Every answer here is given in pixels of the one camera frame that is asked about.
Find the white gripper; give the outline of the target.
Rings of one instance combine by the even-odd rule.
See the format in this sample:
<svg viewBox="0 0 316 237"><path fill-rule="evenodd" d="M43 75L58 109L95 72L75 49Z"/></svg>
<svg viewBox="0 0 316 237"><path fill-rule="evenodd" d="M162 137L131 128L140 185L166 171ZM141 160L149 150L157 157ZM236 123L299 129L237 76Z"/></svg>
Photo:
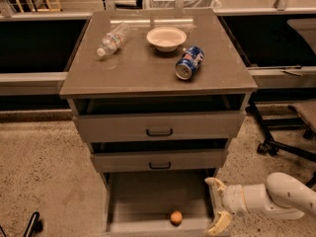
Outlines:
<svg viewBox="0 0 316 237"><path fill-rule="evenodd" d="M206 178L204 180L210 187L222 192L222 204L232 215L242 217L246 214L246 203L244 191L241 185L225 186L217 178ZM217 211L214 221L209 225L206 233L208 236L217 236L222 233L231 223L232 215L226 210Z"/></svg>

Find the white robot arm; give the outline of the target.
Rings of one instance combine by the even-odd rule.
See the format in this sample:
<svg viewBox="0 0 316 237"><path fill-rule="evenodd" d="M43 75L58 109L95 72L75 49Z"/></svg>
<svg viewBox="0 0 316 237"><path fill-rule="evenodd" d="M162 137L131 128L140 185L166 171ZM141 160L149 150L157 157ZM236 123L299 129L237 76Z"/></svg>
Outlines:
<svg viewBox="0 0 316 237"><path fill-rule="evenodd" d="M316 193L285 173L272 173L263 184L226 186L217 178L204 180L209 188L214 220L207 236L218 236L234 216L262 214L275 219L299 219L305 213L316 216Z"/></svg>

